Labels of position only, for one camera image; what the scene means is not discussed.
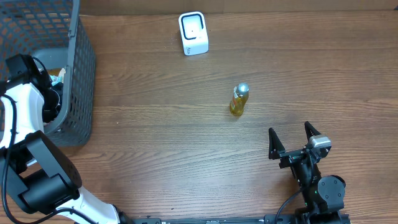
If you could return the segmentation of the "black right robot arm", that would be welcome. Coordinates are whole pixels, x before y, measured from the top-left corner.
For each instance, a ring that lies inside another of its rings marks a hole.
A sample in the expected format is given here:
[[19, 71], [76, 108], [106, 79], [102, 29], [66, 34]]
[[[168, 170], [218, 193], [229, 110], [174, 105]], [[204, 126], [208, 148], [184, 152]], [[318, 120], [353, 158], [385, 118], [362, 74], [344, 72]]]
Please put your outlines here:
[[[351, 220], [340, 210], [345, 207], [346, 182], [338, 175], [322, 176], [317, 163], [331, 150], [331, 140], [305, 122], [308, 143], [301, 149], [287, 152], [273, 128], [269, 128], [269, 159], [279, 160], [279, 167], [290, 168], [299, 190], [290, 196], [275, 215], [266, 215], [266, 223], [347, 224]], [[296, 196], [303, 196], [305, 206], [292, 215], [282, 211]]]

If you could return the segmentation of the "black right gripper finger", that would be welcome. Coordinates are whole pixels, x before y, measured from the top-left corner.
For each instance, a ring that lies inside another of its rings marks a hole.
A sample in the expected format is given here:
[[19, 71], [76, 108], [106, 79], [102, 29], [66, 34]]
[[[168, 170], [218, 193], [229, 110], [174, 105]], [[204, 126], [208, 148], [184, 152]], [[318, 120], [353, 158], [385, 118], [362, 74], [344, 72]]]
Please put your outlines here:
[[273, 128], [269, 128], [269, 159], [280, 159], [280, 155], [285, 152], [285, 147], [281, 143], [278, 135]]
[[321, 133], [319, 131], [317, 131], [311, 124], [309, 121], [306, 121], [304, 123], [305, 126], [305, 132], [306, 132], [306, 136], [307, 139], [309, 140], [311, 137], [313, 136], [318, 136], [321, 135]]

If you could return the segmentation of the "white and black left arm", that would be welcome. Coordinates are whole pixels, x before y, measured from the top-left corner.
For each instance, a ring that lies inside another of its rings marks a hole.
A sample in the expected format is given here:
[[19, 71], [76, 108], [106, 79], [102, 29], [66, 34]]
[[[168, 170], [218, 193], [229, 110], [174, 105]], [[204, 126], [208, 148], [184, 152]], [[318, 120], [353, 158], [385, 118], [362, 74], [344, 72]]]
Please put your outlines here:
[[43, 111], [57, 107], [60, 97], [52, 89], [39, 59], [17, 54], [6, 59], [11, 73], [1, 82], [5, 110], [1, 140], [1, 200], [13, 223], [7, 198], [26, 213], [43, 213], [42, 223], [56, 215], [75, 223], [131, 223], [120, 209], [104, 203], [82, 185], [71, 160], [45, 135]]

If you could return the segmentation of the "yellow liquid bottle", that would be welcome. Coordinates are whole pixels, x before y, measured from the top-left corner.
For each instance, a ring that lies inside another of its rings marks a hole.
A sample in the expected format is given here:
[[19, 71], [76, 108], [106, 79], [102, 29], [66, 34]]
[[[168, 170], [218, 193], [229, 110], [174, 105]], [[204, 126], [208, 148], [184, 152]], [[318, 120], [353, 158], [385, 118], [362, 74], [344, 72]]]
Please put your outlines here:
[[241, 116], [244, 112], [244, 106], [249, 98], [249, 85], [239, 83], [233, 89], [233, 97], [229, 104], [229, 110], [234, 116]]

